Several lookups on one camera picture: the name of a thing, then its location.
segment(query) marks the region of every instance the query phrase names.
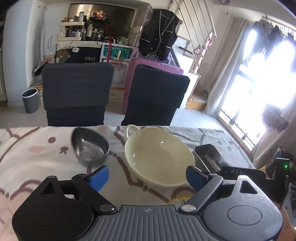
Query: white sticker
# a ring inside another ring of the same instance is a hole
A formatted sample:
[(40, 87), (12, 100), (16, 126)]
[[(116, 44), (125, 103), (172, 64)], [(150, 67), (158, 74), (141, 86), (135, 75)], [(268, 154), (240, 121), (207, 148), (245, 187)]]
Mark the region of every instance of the white sticker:
[(79, 51), (79, 48), (77, 47), (72, 48), (72, 52), (77, 53), (78, 51)]

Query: ribbed gray plate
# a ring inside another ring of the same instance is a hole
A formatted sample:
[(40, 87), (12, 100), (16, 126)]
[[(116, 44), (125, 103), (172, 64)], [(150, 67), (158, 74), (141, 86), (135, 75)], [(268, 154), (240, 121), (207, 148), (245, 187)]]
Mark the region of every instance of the ribbed gray plate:
[(174, 206), (122, 206), (114, 215), (99, 217), (80, 241), (218, 241), (193, 215)]

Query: bowl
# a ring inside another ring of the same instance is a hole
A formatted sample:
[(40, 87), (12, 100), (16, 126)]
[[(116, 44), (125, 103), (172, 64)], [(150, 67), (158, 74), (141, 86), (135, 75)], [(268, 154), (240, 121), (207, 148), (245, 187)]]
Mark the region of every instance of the bowl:
[(158, 127), (125, 129), (125, 157), (129, 169), (145, 183), (177, 187), (187, 183), (186, 168), (195, 166), (190, 149), (175, 136)]
[(80, 162), (85, 165), (102, 165), (109, 152), (109, 143), (99, 133), (76, 127), (71, 133), (71, 143)]

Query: floor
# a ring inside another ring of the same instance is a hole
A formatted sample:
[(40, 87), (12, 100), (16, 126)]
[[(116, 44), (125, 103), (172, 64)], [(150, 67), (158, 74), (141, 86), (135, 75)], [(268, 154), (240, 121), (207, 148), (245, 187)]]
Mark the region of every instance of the floor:
[[(120, 102), (110, 102), (106, 106), (105, 125), (119, 126), (124, 118)], [(7, 107), (0, 104), (0, 128), (47, 126), (43, 104), (33, 114), (27, 114), (24, 106)], [(171, 126), (191, 128), (224, 129), (214, 118), (197, 110), (177, 109)]]

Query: table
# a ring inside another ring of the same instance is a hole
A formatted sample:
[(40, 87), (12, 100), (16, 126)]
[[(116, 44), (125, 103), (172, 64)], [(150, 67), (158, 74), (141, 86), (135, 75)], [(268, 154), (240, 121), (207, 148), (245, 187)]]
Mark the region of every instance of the table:
[[(90, 127), (104, 136), (110, 152), (104, 163), (110, 178), (100, 194), (117, 208), (128, 205), (163, 205), (170, 199), (191, 197), (188, 185), (159, 188), (146, 185), (128, 170), (124, 157), (124, 128)], [(183, 141), (191, 150), (213, 144), (231, 166), (249, 167), (250, 160), (223, 130), (159, 127)], [(73, 127), (30, 127), (0, 129), (0, 241), (15, 241), (11, 219), (32, 191), (49, 175), (68, 180), (78, 173), (90, 174), (96, 168), (78, 162), (70, 142)]]

